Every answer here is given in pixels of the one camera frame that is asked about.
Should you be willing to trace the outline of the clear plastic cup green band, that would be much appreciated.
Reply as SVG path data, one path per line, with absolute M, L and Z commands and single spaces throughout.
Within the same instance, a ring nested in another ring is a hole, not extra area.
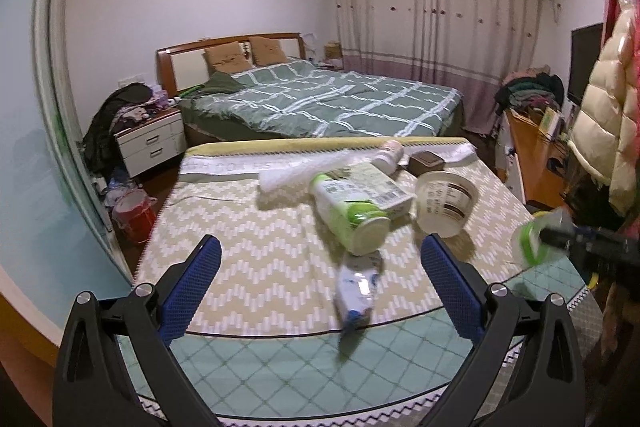
M 568 211 L 559 207 L 552 211 L 537 211 L 532 220 L 516 228 L 511 236 L 511 248 L 513 258 L 521 267 L 538 267 L 567 256 L 564 249 L 541 242 L 540 232 L 544 228 L 569 232 L 573 222 Z

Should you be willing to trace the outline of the white yogurt tub cup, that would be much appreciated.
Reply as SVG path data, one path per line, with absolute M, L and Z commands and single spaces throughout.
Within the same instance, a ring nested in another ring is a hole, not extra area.
M 464 176 L 447 172 L 423 173 L 416 179 L 416 224 L 425 234 L 444 239 L 457 236 L 478 201 L 476 186 Z

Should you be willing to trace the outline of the blue white snack wrapper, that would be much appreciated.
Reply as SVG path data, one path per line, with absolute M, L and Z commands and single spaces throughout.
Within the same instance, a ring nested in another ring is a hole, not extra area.
M 363 256 L 344 254 L 334 293 L 334 305 L 344 334 L 370 322 L 382 268 L 378 251 Z

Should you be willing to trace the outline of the pale green carton box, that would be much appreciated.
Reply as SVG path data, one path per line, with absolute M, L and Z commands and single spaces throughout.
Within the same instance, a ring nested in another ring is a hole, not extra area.
M 386 212 L 390 220 L 394 221 L 408 215 L 413 195 L 370 162 L 349 166 L 348 177 L 369 196 L 378 208 Z

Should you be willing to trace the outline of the white green yogurt bottle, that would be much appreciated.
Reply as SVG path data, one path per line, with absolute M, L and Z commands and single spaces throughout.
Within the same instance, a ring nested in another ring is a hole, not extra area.
M 354 256 L 378 251 L 390 233 L 390 219 L 352 181 L 319 173 L 309 184 L 318 215 Z

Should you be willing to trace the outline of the wooden side desk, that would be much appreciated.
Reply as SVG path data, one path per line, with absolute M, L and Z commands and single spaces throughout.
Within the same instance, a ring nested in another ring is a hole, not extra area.
M 538 132 L 533 121 L 512 109 L 501 117 L 496 144 L 496 167 L 506 188 L 531 212 L 565 204 L 562 173 L 548 168 L 551 158 L 563 159 L 565 150 Z

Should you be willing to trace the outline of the cream puffer jacket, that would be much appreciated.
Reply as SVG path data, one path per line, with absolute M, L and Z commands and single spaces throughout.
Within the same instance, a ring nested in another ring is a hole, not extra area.
M 620 12 L 589 76 L 568 145 L 594 181 L 608 187 L 621 216 L 634 205 L 639 121 L 639 0 L 615 0 Z

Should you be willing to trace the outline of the sliding glass wardrobe door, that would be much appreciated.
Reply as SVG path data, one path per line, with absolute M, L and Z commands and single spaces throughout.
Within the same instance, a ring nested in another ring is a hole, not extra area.
M 130 288 L 58 98 L 62 1 L 1 0 L 1 290 L 52 339 L 81 291 Z

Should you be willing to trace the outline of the red bucket bag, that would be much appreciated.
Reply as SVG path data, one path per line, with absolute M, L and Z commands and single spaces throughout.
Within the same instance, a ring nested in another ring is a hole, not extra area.
M 156 220 L 155 202 L 142 188 L 136 188 L 122 195 L 113 207 L 112 217 L 131 243 L 141 245 L 149 240 Z

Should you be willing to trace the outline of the clothes pile on desk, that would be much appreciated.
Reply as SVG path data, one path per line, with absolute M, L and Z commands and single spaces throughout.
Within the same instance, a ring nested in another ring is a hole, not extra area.
M 564 84 L 560 77 L 551 74 L 548 66 L 512 72 L 495 94 L 496 114 L 501 115 L 509 108 L 527 113 L 529 109 L 544 112 L 550 107 L 559 112 L 564 98 Z

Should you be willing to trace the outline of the small brown box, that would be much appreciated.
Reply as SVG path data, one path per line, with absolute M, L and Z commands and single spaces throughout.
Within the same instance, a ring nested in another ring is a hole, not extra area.
M 419 178 L 427 172 L 442 171 L 444 167 L 445 161 L 440 156 L 429 150 L 422 150 L 409 156 L 407 171 Z

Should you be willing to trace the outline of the black television screen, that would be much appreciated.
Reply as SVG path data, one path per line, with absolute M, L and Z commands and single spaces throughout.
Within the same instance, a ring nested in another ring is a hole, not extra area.
M 567 98 L 575 105 L 582 104 L 593 66 L 600 55 L 602 30 L 600 23 L 572 31 Z

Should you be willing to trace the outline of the patterned beige green tablecloth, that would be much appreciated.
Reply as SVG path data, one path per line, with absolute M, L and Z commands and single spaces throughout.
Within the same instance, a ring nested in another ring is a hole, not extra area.
M 306 187 L 260 191 L 259 173 L 340 150 L 370 159 L 378 140 L 212 143 L 186 152 L 134 276 L 154 282 L 206 234 L 220 269 L 186 335 L 171 343 L 227 426 L 415 426 L 471 350 L 425 275 L 421 232 L 396 219 L 381 251 L 369 324 L 340 334 L 343 247 Z

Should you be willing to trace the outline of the small white pill bottle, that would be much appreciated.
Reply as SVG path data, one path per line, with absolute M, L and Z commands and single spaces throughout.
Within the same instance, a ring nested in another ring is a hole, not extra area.
M 371 164 L 386 176 L 393 174 L 399 167 L 405 151 L 397 140 L 388 140 L 381 145 L 371 159 Z

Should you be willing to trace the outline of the white nightstand with drawers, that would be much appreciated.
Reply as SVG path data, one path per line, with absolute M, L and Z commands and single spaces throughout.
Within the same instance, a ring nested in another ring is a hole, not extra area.
M 139 126 L 115 135 L 126 170 L 134 178 L 186 151 L 186 135 L 178 108 L 166 109 Z

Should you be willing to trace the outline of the dark clothes pile on nightstand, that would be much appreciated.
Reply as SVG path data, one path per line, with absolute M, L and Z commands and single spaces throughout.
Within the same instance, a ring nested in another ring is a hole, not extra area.
M 127 84 L 110 94 L 93 116 L 82 139 L 82 153 L 90 172 L 107 178 L 116 167 L 122 167 L 115 135 L 142 124 L 168 107 L 163 90 L 153 91 L 140 82 Z

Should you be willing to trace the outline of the pink white striped curtain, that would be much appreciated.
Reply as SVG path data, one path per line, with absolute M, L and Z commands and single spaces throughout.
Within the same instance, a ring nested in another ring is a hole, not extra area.
M 457 89 L 486 134 L 495 95 L 532 62 L 540 0 L 335 0 L 346 69 Z

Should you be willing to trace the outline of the wooden bed with headboard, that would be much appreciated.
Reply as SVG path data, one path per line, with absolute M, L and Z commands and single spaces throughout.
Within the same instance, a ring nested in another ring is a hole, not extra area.
M 198 143 L 447 136 L 464 123 L 457 89 L 319 65 L 295 32 L 202 39 L 156 59 Z

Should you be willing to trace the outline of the tissue box on far nightstand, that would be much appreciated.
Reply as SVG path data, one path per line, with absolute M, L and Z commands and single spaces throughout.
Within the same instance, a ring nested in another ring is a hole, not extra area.
M 324 47 L 324 58 L 327 61 L 341 60 L 343 57 L 341 43 L 329 41 Z

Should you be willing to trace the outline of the green checked duvet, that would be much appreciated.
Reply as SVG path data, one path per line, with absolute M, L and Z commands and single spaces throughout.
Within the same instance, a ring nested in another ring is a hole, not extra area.
M 311 62 L 210 77 L 180 101 L 183 122 L 219 140 L 437 136 L 458 131 L 462 95 L 437 84 L 331 72 Z

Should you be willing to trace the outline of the brown left pillow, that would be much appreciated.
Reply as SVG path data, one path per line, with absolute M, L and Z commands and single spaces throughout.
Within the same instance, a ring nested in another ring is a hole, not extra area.
M 247 72 L 252 68 L 252 63 L 247 60 L 242 46 L 237 41 L 210 46 L 205 49 L 204 57 L 212 72 L 232 75 Z

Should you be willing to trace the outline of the brown pillow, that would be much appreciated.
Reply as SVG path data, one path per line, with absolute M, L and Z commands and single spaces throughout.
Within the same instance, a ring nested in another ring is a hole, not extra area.
M 279 40 L 266 37 L 250 37 L 248 42 L 250 43 L 250 50 L 256 66 L 266 67 L 288 62 L 288 57 L 281 48 Z
M 252 63 L 247 60 L 242 46 L 237 41 L 210 46 L 205 49 L 204 57 L 212 72 L 232 75 L 247 72 L 252 68 Z

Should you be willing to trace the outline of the brown right pillow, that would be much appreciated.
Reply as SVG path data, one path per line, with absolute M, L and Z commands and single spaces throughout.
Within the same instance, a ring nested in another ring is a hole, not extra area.
M 279 40 L 266 37 L 250 37 L 248 42 L 250 43 L 250 50 L 256 66 L 266 67 L 288 62 L 288 57 L 281 48 Z

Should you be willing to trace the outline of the small picture frame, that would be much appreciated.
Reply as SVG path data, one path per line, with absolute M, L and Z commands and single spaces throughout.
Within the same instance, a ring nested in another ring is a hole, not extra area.
M 554 141 L 561 126 L 561 114 L 551 107 L 547 107 L 540 121 L 538 133 L 548 141 Z

